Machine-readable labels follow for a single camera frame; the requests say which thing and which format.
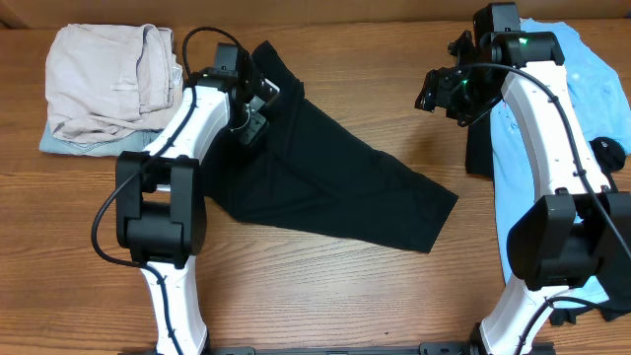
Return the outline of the black t-shirt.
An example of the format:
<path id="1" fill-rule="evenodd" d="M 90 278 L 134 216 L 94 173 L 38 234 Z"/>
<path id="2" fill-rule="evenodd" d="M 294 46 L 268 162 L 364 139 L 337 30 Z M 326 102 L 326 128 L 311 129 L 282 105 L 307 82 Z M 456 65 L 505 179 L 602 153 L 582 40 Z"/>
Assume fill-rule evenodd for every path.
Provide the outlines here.
<path id="1" fill-rule="evenodd" d="M 253 147 L 228 130 L 202 165 L 206 196 L 240 222 L 429 252 L 457 196 L 364 143 L 305 97 L 268 41 L 253 52 L 281 89 Z"/>

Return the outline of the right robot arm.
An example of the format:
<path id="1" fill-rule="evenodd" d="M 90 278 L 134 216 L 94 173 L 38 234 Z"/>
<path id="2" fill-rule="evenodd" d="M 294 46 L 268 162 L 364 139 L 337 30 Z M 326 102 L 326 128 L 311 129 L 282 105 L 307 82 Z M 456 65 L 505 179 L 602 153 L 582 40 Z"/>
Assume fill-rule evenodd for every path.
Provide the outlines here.
<path id="1" fill-rule="evenodd" d="M 571 104 L 565 57 L 553 33 L 527 33 L 513 2 L 477 11 L 448 48 L 452 68 L 428 72 L 419 109 L 445 110 L 461 126 L 498 103 L 514 114 L 529 160 L 534 202 L 507 240 L 511 278 L 466 341 L 426 342 L 423 354 L 550 354 L 535 336 L 561 302 L 627 250 L 630 196 L 593 158 Z"/>

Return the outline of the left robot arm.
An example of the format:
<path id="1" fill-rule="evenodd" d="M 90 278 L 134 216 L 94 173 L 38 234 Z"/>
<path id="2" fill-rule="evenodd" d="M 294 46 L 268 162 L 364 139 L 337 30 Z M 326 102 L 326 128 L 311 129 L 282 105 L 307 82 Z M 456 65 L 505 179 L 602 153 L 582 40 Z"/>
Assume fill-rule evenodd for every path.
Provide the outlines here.
<path id="1" fill-rule="evenodd" d="M 207 228 L 201 164 L 220 135 L 250 147 L 267 125 L 260 110 L 279 93 L 245 49 L 220 43 L 213 65 L 194 73 L 159 137 L 117 159 L 116 237 L 148 286 L 156 354 L 209 351 L 196 283 Z"/>

